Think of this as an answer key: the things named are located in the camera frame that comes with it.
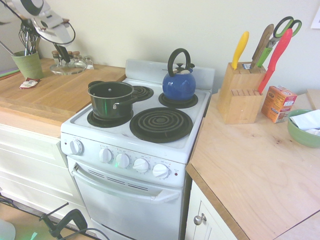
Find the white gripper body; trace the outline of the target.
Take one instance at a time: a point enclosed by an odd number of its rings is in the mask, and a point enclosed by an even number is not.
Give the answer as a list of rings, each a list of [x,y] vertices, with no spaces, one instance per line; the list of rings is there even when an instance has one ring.
[[[40,37],[48,42],[58,45],[68,45],[72,42],[72,37],[63,24],[60,24],[54,28],[36,26],[35,29]]]

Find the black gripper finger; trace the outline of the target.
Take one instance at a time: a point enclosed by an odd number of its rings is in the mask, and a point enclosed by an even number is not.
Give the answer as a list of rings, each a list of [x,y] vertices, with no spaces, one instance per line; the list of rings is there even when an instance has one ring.
[[[71,61],[70,55],[68,54],[68,51],[64,46],[61,46],[61,57],[66,63],[69,63]]]
[[[63,62],[64,60],[61,56],[61,45],[55,43],[53,45],[55,47],[55,50],[53,51],[53,58],[59,60],[60,62]]]

